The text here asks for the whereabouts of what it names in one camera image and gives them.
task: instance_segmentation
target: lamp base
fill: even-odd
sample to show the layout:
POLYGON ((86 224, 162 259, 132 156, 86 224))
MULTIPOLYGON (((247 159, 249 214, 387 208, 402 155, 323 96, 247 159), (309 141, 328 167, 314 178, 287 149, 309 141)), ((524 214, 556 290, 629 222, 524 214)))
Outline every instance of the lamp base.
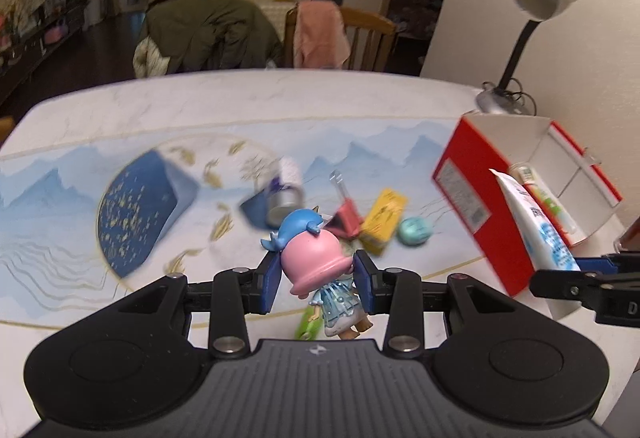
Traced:
POLYGON ((489 114, 531 114, 526 106, 499 94, 495 89, 479 92, 476 105, 480 111, 489 114))

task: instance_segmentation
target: blue whale hat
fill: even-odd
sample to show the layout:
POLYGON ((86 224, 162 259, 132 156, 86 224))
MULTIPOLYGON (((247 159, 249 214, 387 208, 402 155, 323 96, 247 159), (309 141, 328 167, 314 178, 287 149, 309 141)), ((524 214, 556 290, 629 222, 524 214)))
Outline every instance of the blue whale hat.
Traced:
POLYGON ((320 233, 320 224, 322 216, 316 211, 310 209, 298 209, 291 212, 282 220, 280 230, 276 235, 271 232, 271 240, 261 239, 262 246, 272 252, 281 251, 287 243, 296 237, 299 233, 309 231, 311 233, 320 233))

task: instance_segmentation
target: teal ball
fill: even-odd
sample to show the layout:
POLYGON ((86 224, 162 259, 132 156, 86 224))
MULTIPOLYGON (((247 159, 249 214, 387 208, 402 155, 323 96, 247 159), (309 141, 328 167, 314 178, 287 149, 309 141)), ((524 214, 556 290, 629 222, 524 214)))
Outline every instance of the teal ball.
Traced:
POLYGON ((406 246, 426 243, 433 234, 433 227, 421 217, 408 217, 398 226, 398 239, 406 246))

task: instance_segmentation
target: toy figure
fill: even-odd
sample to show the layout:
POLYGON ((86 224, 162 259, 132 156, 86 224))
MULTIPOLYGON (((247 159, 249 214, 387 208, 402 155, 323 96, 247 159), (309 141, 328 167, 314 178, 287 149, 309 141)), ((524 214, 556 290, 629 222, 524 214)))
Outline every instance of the toy figure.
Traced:
POLYGON ((299 233, 309 231, 314 234, 320 232, 322 216, 310 209, 297 209, 282 220, 278 235, 271 232, 271 240, 261 239, 262 246, 269 251, 281 251, 287 243, 299 233))
POLYGON ((353 278, 344 275, 351 273, 353 258, 343 256, 340 241, 331 232, 299 233, 282 251, 280 262, 293 284, 293 295, 306 299, 316 290, 309 302, 314 313, 308 320, 322 316, 327 337, 354 339, 373 326, 354 294, 353 278))

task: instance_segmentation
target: floor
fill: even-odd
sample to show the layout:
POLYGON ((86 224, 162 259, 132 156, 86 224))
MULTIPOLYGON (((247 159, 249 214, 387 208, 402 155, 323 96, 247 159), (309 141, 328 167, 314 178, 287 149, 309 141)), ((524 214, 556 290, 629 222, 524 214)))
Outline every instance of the floor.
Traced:
POLYGON ((396 46, 386 62, 386 72, 420 76, 422 62, 427 54, 429 41, 398 37, 396 46))
MULTIPOLYGON (((28 80, 0 104, 0 117, 16 122, 37 103, 68 92, 134 78, 131 60, 142 13, 124 14, 77 34, 45 60, 28 80)), ((420 75, 418 61, 426 53, 423 40, 398 39, 387 72, 420 75)))

